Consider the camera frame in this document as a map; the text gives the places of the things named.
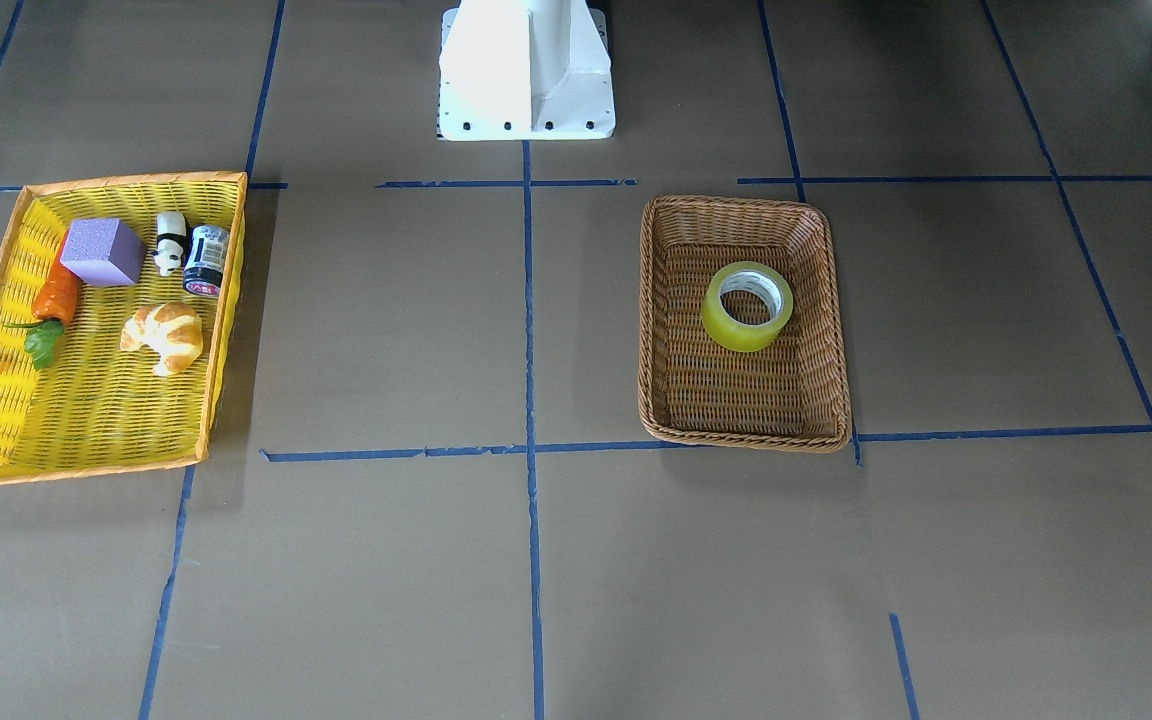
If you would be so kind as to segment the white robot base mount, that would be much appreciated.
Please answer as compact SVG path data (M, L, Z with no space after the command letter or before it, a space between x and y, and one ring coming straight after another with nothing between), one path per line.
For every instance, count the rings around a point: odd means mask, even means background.
M442 141L604 141L617 127L608 1L462 1L444 12Z

